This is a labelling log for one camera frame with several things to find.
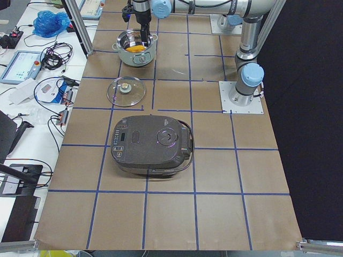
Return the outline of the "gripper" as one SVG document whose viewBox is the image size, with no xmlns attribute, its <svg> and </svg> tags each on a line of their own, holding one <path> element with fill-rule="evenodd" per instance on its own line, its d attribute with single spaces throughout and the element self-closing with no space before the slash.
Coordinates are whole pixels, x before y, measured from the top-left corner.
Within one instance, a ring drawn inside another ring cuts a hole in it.
<svg viewBox="0 0 343 257">
<path fill-rule="evenodd" d="M 149 43 L 151 8 L 149 0 L 132 0 L 127 1 L 126 6 L 122 9 L 122 18 L 129 22 L 132 15 L 136 16 L 136 21 L 141 25 L 140 36 L 142 43 Z"/>
</svg>

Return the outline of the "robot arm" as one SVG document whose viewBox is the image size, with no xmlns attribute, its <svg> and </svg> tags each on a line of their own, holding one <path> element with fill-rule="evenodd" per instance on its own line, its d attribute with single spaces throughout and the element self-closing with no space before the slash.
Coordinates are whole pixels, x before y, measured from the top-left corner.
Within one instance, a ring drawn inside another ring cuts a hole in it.
<svg viewBox="0 0 343 257">
<path fill-rule="evenodd" d="M 171 13 L 226 14 L 243 19 L 241 42 L 235 55 L 237 82 L 228 93 L 230 101 L 248 106 L 254 92 L 262 84 L 264 71 L 257 64 L 257 56 L 268 37 L 285 1 L 148 1 L 152 13 L 166 18 Z"/>
</svg>

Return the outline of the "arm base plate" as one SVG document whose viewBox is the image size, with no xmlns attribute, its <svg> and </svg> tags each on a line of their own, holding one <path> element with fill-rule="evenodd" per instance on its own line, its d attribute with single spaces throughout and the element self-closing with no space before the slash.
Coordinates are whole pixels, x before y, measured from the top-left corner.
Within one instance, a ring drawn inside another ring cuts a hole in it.
<svg viewBox="0 0 343 257">
<path fill-rule="evenodd" d="M 215 35 L 240 36 L 243 19 L 238 15 L 211 14 L 211 31 Z"/>
<path fill-rule="evenodd" d="M 219 93 L 222 112 L 225 114 L 264 113 L 258 89 L 252 95 L 245 96 L 236 90 L 236 81 L 219 81 Z"/>
</svg>

